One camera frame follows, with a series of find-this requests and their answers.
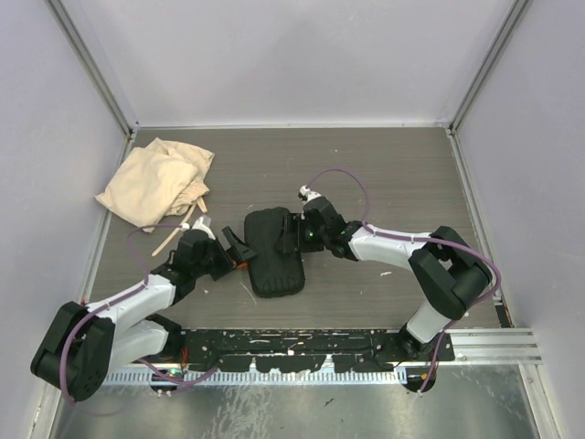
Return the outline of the black plastic tool case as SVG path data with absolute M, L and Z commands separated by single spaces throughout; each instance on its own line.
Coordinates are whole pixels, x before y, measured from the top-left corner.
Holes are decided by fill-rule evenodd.
M 256 255 L 247 261 L 252 291 L 260 298 L 300 293 L 305 286 L 301 254 L 280 252 L 277 243 L 291 212 L 284 207 L 255 210 L 244 219 L 244 242 Z

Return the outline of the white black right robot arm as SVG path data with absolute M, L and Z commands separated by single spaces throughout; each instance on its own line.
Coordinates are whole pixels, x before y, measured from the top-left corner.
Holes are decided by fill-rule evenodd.
M 494 279 L 483 255 L 467 246 L 455 230 L 441 226 L 431 233 L 383 230 L 364 221 L 347 221 L 324 196 L 302 197 L 303 210 L 288 213 L 275 249 L 330 251 L 354 262 L 381 262 L 413 273 L 424 301 L 399 331 L 406 357 L 420 360 L 433 340 L 480 298 Z

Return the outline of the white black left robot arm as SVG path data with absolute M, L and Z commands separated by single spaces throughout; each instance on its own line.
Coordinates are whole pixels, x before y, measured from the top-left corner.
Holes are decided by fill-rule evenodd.
M 231 228 L 223 234 L 227 247 L 208 225 L 189 227 L 140 283 L 93 304 L 64 304 L 32 358 L 31 373 L 68 401 L 83 402 L 121 367 L 152 356 L 178 359 L 185 350 L 183 329 L 160 311 L 182 301 L 199 278 L 218 280 L 257 255 Z

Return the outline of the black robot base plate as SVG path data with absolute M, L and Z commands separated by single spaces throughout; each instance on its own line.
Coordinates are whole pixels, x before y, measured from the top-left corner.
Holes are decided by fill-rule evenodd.
M 223 372 L 316 372 L 327 360 L 334 372 L 391 371 L 395 364 L 426 363 L 434 342 L 414 350 L 402 334 L 388 329 L 197 329 L 183 330 L 171 353 L 146 361 L 162 366 L 177 363 L 190 371 L 213 367 Z

